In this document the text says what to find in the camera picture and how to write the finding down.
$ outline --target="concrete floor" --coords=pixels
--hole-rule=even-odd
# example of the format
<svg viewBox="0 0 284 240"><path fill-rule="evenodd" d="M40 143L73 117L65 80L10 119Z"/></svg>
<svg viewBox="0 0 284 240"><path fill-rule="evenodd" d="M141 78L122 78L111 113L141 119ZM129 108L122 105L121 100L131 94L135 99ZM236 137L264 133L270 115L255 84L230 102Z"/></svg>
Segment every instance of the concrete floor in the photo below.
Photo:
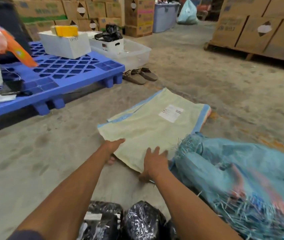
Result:
<svg viewBox="0 0 284 240"><path fill-rule="evenodd" d="M148 66L160 79L112 89L97 85L69 95L64 109L34 116L25 108L0 117L0 239L16 226L100 145L96 126L157 90L207 103L213 113L202 129L209 137L264 143L284 151L284 68L267 59L248 62L238 53L208 52L213 23L174 29L135 41L152 48ZM128 208L139 200L168 210L153 184L140 184L121 162L105 166L95 200Z"/></svg>

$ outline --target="clear plastic storage bin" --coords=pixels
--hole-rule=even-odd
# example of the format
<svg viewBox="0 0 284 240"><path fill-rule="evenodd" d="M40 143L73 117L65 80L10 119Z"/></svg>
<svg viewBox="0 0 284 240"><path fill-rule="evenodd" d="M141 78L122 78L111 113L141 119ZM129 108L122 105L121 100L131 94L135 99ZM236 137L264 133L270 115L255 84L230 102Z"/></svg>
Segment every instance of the clear plastic storage bin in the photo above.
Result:
<svg viewBox="0 0 284 240"><path fill-rule="evenodd" d="M173 28L177 22L179 7L180 3L178 2L155 4L153 33Z"/></svg>
<svg viewBox="0 0 284 240"><path fill-rule="evenodd" d="M124 39L124 51L112 53L102 49L91 47L92 51L98 52L105 57L125 65L125 70L132 70L148 63L151 48L131 40Z"/></svg>

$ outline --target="blue plastic container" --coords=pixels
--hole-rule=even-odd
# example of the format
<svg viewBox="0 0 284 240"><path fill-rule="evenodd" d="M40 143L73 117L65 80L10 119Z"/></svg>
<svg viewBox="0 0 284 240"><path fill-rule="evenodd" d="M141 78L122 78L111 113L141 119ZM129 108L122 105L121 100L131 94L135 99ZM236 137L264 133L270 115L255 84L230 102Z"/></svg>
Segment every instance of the blue plastic container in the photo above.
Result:
<svg viewBox="0 0 284 240"><path fill-rule="evenodd" d="M0 103L0 115L28 105L33 105L39 115L46 115L50 113L46 102L51 101L56 109L61 109L65 106L63 94L99 81L111 88L113 84L122 83L125 71L123 64L97 52L76 59L45 54L37 56L35 61L39 64L36 68L28 68L21 62L0 66L4 79L21 78L24 80L23 90L32 93L31 96Z"/></svg>
<svg viewBox="0 0 284 240"><path fill-rule="evenodd" d="M173 28L177 22L180 3L155 4L153 33Z"/></svg>

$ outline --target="yellow sponge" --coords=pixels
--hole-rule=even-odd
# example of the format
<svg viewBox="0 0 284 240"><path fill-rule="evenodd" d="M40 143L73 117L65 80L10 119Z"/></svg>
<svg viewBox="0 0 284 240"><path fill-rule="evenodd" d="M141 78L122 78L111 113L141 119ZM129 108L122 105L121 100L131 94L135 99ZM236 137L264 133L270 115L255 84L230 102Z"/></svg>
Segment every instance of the yellow sponge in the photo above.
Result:
<svg viewBox="0 0 284 240"><path fill-rule="evenodd" d="M52 26L51 27L52 33L59 37L72 37L78 36L78 27L76 26Z"/></svg>

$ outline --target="hand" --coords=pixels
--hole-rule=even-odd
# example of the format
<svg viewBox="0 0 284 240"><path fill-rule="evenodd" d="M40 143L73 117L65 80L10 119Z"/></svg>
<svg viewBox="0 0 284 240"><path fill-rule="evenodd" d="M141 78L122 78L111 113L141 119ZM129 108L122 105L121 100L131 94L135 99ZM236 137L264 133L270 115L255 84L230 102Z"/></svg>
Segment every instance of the hand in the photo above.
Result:
<svg viewBox="0 0 284 240"><path fill-rule="evenodd" d="M169 169L168 163L168 151L165 150L163 153L159 154L160 147L156 147L154 152L151 152L151 148L146 150L144 157L144 171L140 174L139 179L141 181L155 180L158 175Z"/></svg>
<svg viewBox="0 0 284 240"><path fill-rule="evenodd" d="M109 140L106 140L102 145L101 145L101 148L103 150L106 150L110 155L113 154L118 148L119 146L124 143L125 139L122 138L122 139L118 139L118 140L115 140L115 141L109 141Z"/></svg>

